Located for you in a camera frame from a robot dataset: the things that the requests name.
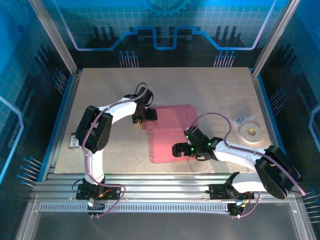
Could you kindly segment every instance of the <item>robotic arm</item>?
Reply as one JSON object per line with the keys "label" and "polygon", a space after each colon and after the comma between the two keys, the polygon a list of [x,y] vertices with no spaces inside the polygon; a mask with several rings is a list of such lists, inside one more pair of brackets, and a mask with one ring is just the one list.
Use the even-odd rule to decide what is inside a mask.
{"label": "robotic arm", "polygon": [[246,199],[248,192],[268,192],[275,198],[285,199],[294,183],[270,162],[270,158],[294,181],[300,177],[290,159],[276,146],[271,145],[268,149],[251,148],[231,144],[218,137],[209,139],[196,126],[188,128],[184,135],[187,142],[175,144],[172,147],[173,156],[195,157],[198,161],[213,159],[231,162],[252,170],[249,173],[233,173],[223,185],[210,185],[207,193],[211,199]]}
{"label": "robotic arm", "polygon": [[[138,100],[129,101],[137,97],[139,97]],[[150,105],[148,102],[150,99],[153,100],[153,97],[154,95],[149,89],[146,90],[146,88],[142,87],[138,93],[124,96],[121,100],[116,102],[117,104],[113,103],[101,107],[87,107],[75,133],[75,136],[79,140],[79,144],[81,146],[83,145],[89,128],[92,126],[98,114],[105,109],[108,109],[98,119],[98,122],[93,127],[87,141],[85,142],[85,148],[89,157],[88,162],[86,162],[87,167],[85,168],[82,185],[79,186],[81,189],[78,188],[78,193],[81,193],[81,196],[78,195],[77,199],[87,199],[89,197],[95,199],[106,191],[105,187],[98,185],[96,182],[105,183],[105,174],[103,171],[103,150],[109,141],[111,126],[126,116],[132,116],[133,124],[157,120],[158,117],[156,110],[147,108],[147,106]]]}

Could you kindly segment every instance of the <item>acrylic wall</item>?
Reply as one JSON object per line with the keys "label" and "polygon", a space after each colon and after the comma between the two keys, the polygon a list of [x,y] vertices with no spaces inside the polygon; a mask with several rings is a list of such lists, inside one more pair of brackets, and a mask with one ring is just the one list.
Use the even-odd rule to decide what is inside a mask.
{"label": "acrylic wall", "polygon": [[43,3],[78,68],[253,67],[287,0]]}
{"label": "acrylic wall", "polygon": [[[0,238],[13,239],[32,189],[27,184],[38,173],[23,158],[42,162],[63,97],[55,87],[56,68],[67,78],[69,72],[28,1],[1,1],[0,26],[0,96],[9,103],[0,101]],[[21,135],[8,105],[21,113]]]}
{"label": "acrylic wall", "polygon": [[[306,192],[320,191],[320,2],[301,0],[261,71],[287,155]],[[320,234],[317,223],[313,224]]]}

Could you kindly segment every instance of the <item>white tape roll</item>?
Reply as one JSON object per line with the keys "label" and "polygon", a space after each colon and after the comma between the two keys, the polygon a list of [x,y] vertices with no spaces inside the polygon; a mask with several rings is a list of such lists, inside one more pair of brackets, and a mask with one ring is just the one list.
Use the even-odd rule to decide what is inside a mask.
{"label": "white tape roll", "polygon": [[249,144],[257,144],[261,141],[262,129],[253,122],[247,122],[240,127],[240,135],[242,139]]}

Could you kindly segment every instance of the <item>small label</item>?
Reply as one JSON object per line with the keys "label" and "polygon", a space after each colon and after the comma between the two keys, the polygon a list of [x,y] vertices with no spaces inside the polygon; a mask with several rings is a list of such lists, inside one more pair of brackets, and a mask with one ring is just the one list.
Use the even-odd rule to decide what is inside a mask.
{"label": "small label", "polygon": [[252,121],[253,119],[254,119],[254,116],[250,113],[243,117],[237,118],[236,120],[234,120],[234,122],[237,126],[240,126],[242,124]]}
{"label": "small label", "polygon": [[70,148],[79,147],[79,140],[76,138],[75,133],[71,134],[69,147]]}

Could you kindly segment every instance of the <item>metal grate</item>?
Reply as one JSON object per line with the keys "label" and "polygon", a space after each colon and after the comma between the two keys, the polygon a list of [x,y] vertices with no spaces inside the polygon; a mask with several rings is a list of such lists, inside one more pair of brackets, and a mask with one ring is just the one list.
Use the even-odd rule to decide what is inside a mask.
{"label": "metal grate", "polygon": [[[106,209],[112,207],[113,203],[105,203]],[[88,212],[85,202],[44,202],[40,206],[41,212]],[[119,203],[113,209],[114,213],[217,213],[229,214],[227,203]]]}

